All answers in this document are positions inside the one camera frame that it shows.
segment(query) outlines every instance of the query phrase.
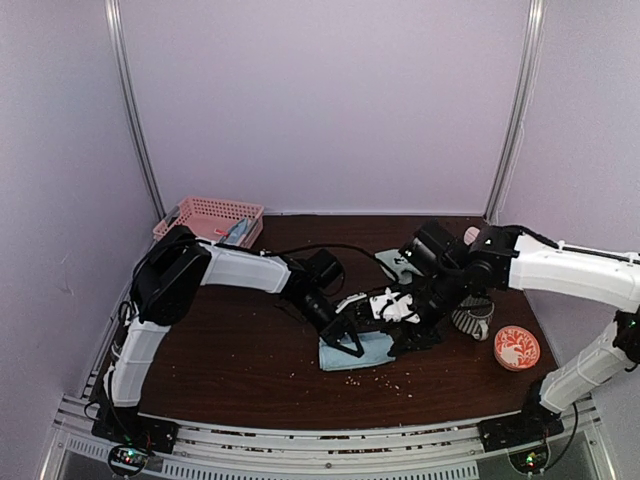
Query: pink basket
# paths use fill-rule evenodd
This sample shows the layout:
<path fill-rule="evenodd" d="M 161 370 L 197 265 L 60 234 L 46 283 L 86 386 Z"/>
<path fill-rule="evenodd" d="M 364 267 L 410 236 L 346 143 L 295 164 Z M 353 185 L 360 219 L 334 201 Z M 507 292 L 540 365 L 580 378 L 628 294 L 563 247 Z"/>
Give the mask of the pink basket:
<path fill-rule="evenodd" d="M 249 220 L 249 229 L 236 245 L 250 247 L 262 232 L 264 207 L 251 203 L 231 202 L 213 198 L 187 197 L 182 200 L 153 229 L 160 240 L 176 225 L 185 225 L 199 237 L 218 241 L 243 218 Z"/>

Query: light blue towel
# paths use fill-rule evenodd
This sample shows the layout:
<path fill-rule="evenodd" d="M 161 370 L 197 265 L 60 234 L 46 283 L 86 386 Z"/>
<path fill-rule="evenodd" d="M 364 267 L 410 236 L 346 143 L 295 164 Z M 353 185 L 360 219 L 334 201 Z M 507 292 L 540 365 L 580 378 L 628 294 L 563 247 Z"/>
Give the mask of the light blue towel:
<path fill-rule="evenodd" d="M 385 363 L 393 362 L 396 358 L 387 355 L 387 352 L 393 344 L 393 339 L 386 333 L 369 332 L 358 335 L 364 355 L 360 358 L 349 355 L 348 353 L 336 350 L 320 339 L 318 347 L 318 356 L 320 358 L 320 368 L 325 372 L 333 372 L 336 370 L 354 370 L 356 368 L 375 367 Z M 348 348 L 355 348 L 355 345 L 349 337 L 344 337 L 342 345 Z"/>
<path fill-rule="evenodd" d="M 396 272 L 401 285 L 408 285 L 411 283 L 414 275 L 422 276 L 420 270 L 411 265 L 406 258 L 400 255 L 400 252 L 398 252 L 397 249 L 378 252 L 376 253 L 376 258 Z M 391 275 L 389 275 L 389 272 L 387 272 L 386 269 L 382 269 L 382 271 L 387 277 L 391 278 Z"/>
<path fill-rule="evenodd" d="M 243 218 L 229 229 L 227 238 L 225 238 L 224 243 L 228 243 L 229 245 L 237 245 L 240 242 L 240 237 L 247 233 L 248 230 L 249 219 Z"/>

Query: white wall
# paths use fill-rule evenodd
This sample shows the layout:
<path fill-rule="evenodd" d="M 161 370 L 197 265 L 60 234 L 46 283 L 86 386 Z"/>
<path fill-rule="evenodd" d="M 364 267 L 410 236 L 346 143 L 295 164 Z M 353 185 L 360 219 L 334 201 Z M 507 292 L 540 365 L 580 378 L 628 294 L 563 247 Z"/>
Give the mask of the white wall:
<path fill-rule="evenodd" d="M 484 211 L 528 0 L 123 0 L 167 208 Z"/>
<path fill-rule="evenodd" d="M 0 478 L 34 478 L 150 240 L 102 0 L 0 3 Z"/>
<path fill-rule="evenodd" d="M 550 1 L 524 143 L 499 216 L 595 248 L 640 251 L 640 3 Z M 613 310 L 530 293 L 560 362 Z M 596 393 L 622 478 L 638 478 L 640 375 Z"/>

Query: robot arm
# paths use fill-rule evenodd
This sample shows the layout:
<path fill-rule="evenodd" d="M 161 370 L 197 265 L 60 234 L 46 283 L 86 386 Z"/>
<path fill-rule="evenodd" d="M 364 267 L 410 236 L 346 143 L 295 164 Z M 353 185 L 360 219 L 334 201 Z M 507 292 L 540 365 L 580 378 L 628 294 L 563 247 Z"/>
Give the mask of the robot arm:
<path fill-rule="evenodd" d="M 640 363 L 640 261 L 636 253 L 555 243 L 522 227 L 485 227 L 467 246 L 435 222 L 425 224 L 401 253 L 431 275 L 432 281 L 428 307 L 420 312 L 422 322 L 404 326 L 400 342 L 394 345 L 396 353 L 419 350 L 426 329 L 467 295 L 489 288 L 546 290 L 618 309 L 614 322 L 588 347 L 531 386 L 523 413 L 481 423 L 486 450 L 541 438 L 573 402 Z"/>
<path fill-rule="evenodd" d="M 307 259 L 279 257 L 197 239 L 186 227 L 174 227 L 134 269 L 131 312 L 120 345 L 103 376 L 98 393 L 100 419 L 96 436 L 122 441 L 147 433 L 153 450 L 171 451 L 174 426 L 138 416 L 142 385 L 155 353 L 171 326 L 182 320 L 201 285 L 229 285 L 278 294 L 295 306 L 330 346 L 360 357 L 364 350 L 352 315 L 333 306 L 323 295 L 343 273 L 327 250 Z M 351 337 L 354 347 L 341 344 Z"/>

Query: patterned bowl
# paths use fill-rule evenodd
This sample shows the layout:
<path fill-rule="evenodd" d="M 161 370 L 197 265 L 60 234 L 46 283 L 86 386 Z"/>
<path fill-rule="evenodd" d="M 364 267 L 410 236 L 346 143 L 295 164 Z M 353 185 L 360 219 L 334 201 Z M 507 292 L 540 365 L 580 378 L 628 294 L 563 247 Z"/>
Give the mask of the patterned bowl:
<path fill-rule="evenodd" d="M 518 372 L 533 367 L 540 359 L 540 345 L 531 332 L 521 327 L 504 327 L 493 341 L 493 353 L 507 370 Z"/>

